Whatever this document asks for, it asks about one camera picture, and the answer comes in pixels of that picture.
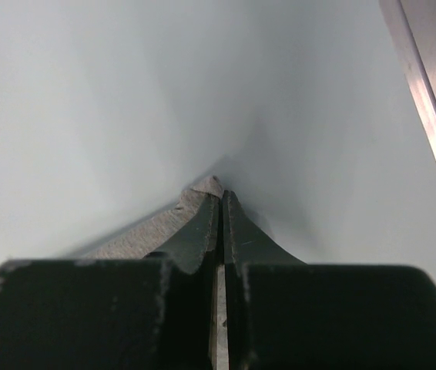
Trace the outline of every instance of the gray fabric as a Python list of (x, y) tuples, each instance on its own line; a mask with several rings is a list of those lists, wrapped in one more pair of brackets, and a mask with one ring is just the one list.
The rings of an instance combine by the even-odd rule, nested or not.
[(193, 218), (206, 194), (221, 198), (223, 187), (217, 177), (207, 177), (180, 194), (179, 203), (171, 209), (126, 231), (99, 249), (89, 252), (88, 259), (139, 259), (167, 241)]

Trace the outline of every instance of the white surface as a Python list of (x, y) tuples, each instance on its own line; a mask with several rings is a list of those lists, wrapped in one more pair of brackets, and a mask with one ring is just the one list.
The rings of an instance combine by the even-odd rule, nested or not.
[(0, 2), (0, 261), (214, 172), (305, 261), (436, 281), (436, 165), (377, 2), (84, 4)]

